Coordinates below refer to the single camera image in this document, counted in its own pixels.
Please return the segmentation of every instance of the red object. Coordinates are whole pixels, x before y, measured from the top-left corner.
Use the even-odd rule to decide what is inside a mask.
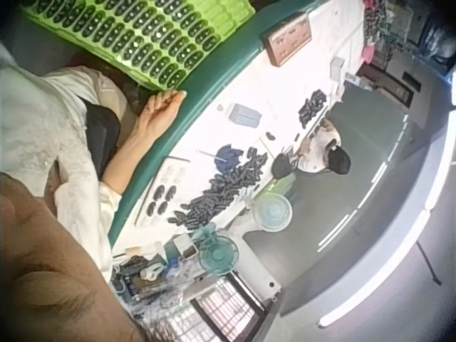
[[[375,53],[375,49],[373,46],[364,46],[363,52],[361,57],[367,64],[371,64],[373,60],[373,54]]]
[[[375,7],[375,0],[363,0],[366,9],[373,9]]]

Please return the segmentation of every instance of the black bag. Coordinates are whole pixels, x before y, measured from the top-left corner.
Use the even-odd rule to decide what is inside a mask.
[[[281,153],[276,157],[276,159],[274,159],[271,171],[275,180],[281,180],[282,178],[290,175],[293,171],[290,159],[284,153]]]

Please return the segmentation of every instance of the green crate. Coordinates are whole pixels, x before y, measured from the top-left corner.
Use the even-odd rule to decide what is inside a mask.
[[[151,89],[176,88],[254,14],[248,0],[28,0],[24,10]]]

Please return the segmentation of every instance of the woman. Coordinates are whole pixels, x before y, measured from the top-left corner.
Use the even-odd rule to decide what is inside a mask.
[[[109,281],[108,230],[121,195],[186,92],[152,96],[125,134],[118,127],[128,115],[125,96],[97,71],[38,77],[10,64],[2,66],[1,90],[1,171],[53,209]],[[125,142],[111,158],[118,136]]]

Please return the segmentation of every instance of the person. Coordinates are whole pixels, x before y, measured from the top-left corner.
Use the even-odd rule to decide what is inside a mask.
[[[341,136],[327,119],[323,119],[313,138],[302,140],[297,153],[291,157],[291,163],[300,171],[313,174],[330,170],[346,175],[351,167],[350,157],[341,147]]]
[[[146,329],[135,321],[46,204],[4,173],[0,209],[6,341],[178,341],[164,324]]]
[[[1,171],[47,204],[109,281],[108,231],[119,201],[186,92],[150,97],[136,120],[125,96],[97,71],[65,68],[38,77],[2,60]]]

